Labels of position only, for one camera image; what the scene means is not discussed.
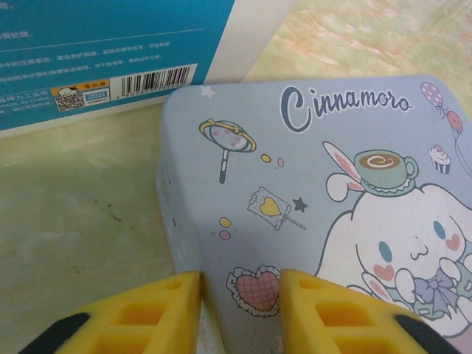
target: cartoon mouth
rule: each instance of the cartoon mouth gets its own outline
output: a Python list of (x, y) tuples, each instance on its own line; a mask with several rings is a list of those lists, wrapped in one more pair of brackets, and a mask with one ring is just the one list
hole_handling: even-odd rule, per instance
[(420, 256), (426, 256), (428, 253), (429, 253), (429, 249), (428, 249), (428, 246), (425, 246), (426, 250), (424, 253), (421, 253), (421, 252), (418, 252), (418, 254), (416, 255), (416, 257), (413, 256), (412, 253), (410, 253), (410, 257), (413, 259), (413, 260), (418, 260), (418, 258), (420, 258)]

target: table surface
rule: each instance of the table surface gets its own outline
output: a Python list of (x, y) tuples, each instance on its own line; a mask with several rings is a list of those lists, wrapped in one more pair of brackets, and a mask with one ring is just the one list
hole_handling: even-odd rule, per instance
[[(472, 117), (466, 0), (300, 0), (246, 81), (432, 74)], [(0, 141), (0, 352), (173, 273), (154, 187), (160, 105)]]

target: pink dot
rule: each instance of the pink dot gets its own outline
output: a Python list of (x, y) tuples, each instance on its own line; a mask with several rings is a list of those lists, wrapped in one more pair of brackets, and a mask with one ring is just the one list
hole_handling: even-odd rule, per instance
[(221, 240), (229, 240), (231, 238), (231, 234), (227, 232), (226, 230), (221, 230), (220, 231), (220, 239)]

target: lollipop illustration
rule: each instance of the lollipop illustration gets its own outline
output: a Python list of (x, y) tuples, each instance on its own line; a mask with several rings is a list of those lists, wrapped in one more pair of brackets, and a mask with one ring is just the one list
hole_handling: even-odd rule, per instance
[(452, 136), (454, 138), (454, 149), (456, 151), (457, 158), (459, 159), (459, 162), (462, 165), (464, 171), (470, 177), (472, 177), (472, 169), (465, 160), (459, 143), (457, 142), (458, 138), (464, 131), (464, 124), (462, 123), (462, 120), (456, 112), (449, 111), (447, 108), (444, 108), (444, 97), (441, 95), (440, 90), (435, 85), (432, 83), (422, 83), (420, 88), (423, 96), (439, 111), (441, 119), (447, 118), (449, 125), (451, 126)]
[(233, 122), (208, 119), (200, 124), (200, 133), (209, 141), (223, 149), (221, 157), (220, 183), (226, 180), (229, 152), (252, 153), (256, 142), (239, 125)]
[(290, 221), (304, 230), (307, 229), (301, 223), (288, 217), (291, 211), (290, 204), (269, 192), (264, 187), (259, 187), (259, 190), (253, 193), (249, 201), (248, 210), (270, 223), (277, 231), (280, 230), (285, 220)]

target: yellow dot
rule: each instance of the yellow dot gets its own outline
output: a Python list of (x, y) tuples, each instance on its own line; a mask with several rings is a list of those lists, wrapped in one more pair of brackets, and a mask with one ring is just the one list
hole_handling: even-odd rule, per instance
[(230, 227), (231, 221), (228, 218), (220, 218), (220, 225), (222, 227)]
[(260, 158), (268, 164), (270, 161), (272, 161), (271, 157), (269, 155), (265, 155), (264, 153), (260, 156)]

